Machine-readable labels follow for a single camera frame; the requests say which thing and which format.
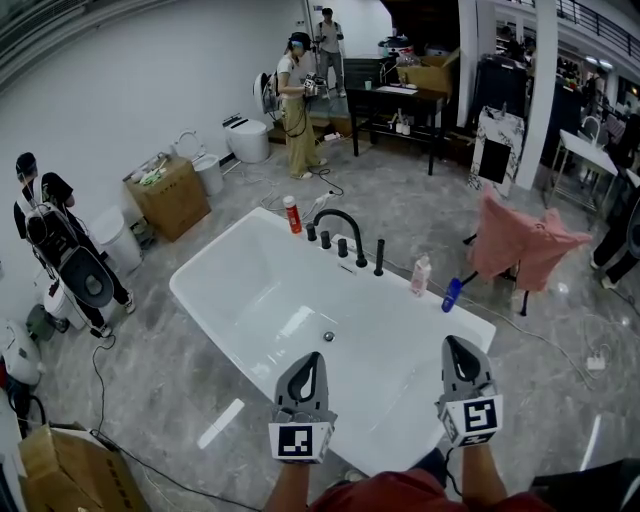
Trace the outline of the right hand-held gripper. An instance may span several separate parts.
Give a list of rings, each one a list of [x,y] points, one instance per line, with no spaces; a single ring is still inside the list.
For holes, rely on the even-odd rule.
[[[437,417],[451,446],[488,443],[503,426],[503,396],[487,355],[469,340],[448,335],[442,346],[442,380]]]

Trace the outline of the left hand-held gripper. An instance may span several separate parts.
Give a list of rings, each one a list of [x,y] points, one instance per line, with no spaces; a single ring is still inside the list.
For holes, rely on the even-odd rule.
[[[274,401],[284,409],[274,413],[268,426],[275,460],[300,464],[324,461],[336,421],[336,414],[327,411],[328,396],[326,364],[320,352],[301,357],[280,376]]]

